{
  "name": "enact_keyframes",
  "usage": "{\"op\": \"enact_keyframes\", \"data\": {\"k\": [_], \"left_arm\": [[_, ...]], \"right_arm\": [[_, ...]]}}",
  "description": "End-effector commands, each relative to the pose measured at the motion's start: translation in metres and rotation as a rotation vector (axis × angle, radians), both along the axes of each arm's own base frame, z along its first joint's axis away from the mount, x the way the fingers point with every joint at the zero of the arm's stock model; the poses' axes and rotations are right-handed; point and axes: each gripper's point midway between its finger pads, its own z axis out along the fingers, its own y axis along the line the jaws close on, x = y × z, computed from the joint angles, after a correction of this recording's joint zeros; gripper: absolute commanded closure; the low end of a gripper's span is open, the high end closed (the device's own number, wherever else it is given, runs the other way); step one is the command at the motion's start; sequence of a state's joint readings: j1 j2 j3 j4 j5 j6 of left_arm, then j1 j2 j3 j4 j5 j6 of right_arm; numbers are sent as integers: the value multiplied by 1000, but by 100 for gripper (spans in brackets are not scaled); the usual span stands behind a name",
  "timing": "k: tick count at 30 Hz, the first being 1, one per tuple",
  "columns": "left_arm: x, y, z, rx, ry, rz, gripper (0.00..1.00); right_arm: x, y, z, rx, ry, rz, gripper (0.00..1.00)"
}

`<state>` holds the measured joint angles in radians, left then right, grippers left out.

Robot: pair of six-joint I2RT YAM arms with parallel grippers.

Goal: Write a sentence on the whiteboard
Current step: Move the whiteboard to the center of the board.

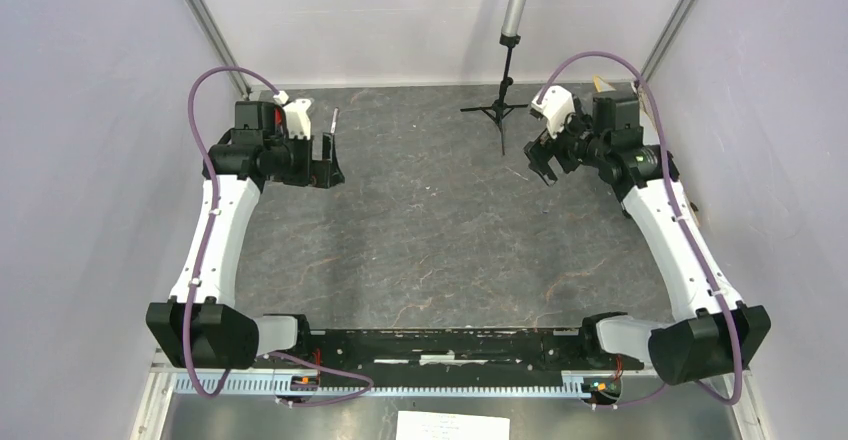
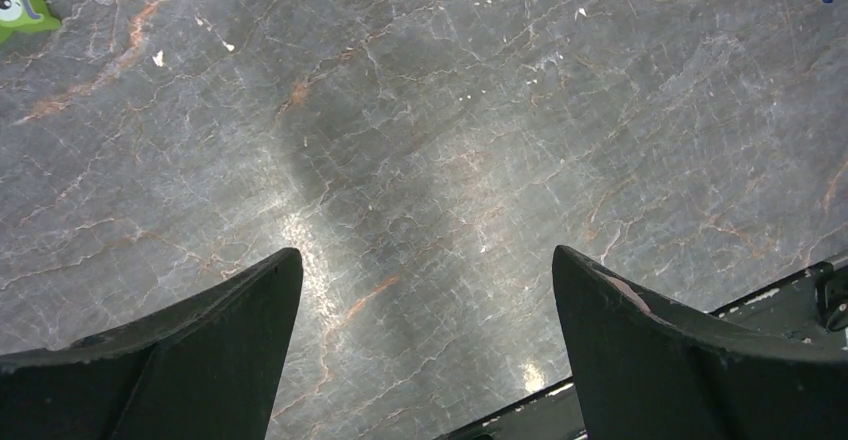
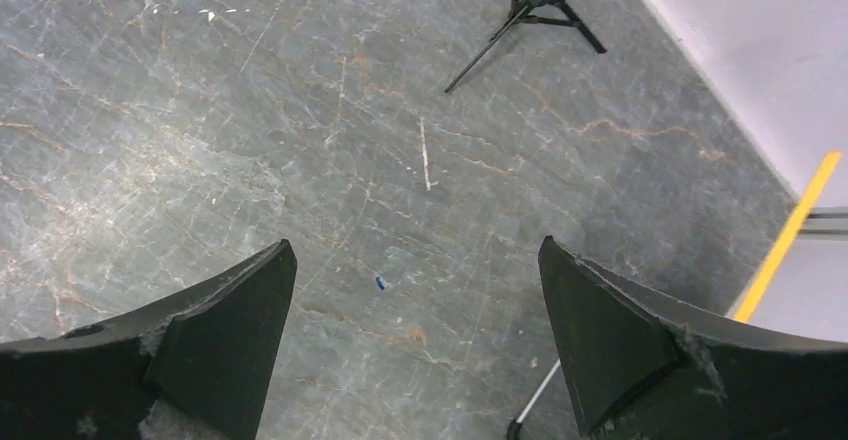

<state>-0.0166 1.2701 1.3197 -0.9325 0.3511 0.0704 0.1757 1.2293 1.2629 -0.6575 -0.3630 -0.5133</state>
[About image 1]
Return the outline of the red whiteboard marker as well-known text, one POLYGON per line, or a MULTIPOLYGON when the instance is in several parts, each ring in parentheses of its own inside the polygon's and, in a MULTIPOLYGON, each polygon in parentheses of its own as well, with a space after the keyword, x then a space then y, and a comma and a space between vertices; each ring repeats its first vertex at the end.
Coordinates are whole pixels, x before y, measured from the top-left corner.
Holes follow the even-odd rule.
POLYGON ((330 128, 329 128, 329 133, 331 135, 335 135, 339 115, 340 115, 340 108, 334 107, 333 112, 332 112, 331 122, 330 122, 330 128))

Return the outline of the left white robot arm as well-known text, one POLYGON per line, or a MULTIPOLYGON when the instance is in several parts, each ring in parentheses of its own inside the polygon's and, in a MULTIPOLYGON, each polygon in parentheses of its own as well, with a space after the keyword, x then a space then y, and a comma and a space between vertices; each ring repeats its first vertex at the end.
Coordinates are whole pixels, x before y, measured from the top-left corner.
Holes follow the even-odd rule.
POLYGON ((275 351, 290 367, 314 354, 302 315, 238 311, 235 283, 247 226, 265 186, 329 189, 344 182, 335 132, 315 137, 313 101, 238 101, 234 125, 208 152, 203 198, 186 265, 164 302, 152 302, 146 325, 171 364, 197 369, 247 369, 275 351))

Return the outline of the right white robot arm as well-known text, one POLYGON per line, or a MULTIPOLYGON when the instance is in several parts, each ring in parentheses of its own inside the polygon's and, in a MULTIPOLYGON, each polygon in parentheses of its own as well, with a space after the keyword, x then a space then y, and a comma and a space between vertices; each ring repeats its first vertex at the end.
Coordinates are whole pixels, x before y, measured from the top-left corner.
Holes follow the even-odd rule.
POLYGON ((625 313, 586 318, 580 360, 602 368, 620 354, 652 366, 669 385, 745 370, 771 319, 764 307, 746 305, 709 252, 676 166, 659 144, 645 141, 637 95, 599 92, 586 112, 571 92, 554 86, 531 102, 530 112, 545 123, 524 148, 530 169, 547 185, 557 180, 553 162, 565 173, 596 169, 645 238, 670 299, 669 324, 625 313))

